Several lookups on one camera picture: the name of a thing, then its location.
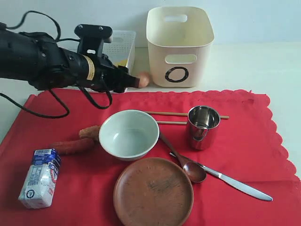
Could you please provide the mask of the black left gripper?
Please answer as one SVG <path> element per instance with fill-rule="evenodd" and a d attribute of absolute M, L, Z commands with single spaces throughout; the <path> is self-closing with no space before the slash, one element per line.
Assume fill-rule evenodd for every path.
<path fill-rule="evenodd" d="M 72 86 L 97 92 L 125 92 L 126 88 L 139 88 L 140 79 L 130 75 L 125 66 L 114 66 L 106 55 L 82 55 L 60 48 L 53 59 L 35 78 L 36 89 Z"/>

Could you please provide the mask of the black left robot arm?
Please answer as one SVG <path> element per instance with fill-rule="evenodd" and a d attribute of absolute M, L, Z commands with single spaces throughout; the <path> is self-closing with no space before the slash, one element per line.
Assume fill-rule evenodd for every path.
<path fill-rule="evenodd" d="M 103 25 L 80 24 L 78 51 L 59 47 L 44 32 L 0 32 L 0 76 L 27 81 L 37 90 L 69 86 L 89 88 L 97 92 L 122 93 L 137 88 L 140 80 L 124 66 L 115 66 L 102 53 L 110 43 L 112 29 Z"/>

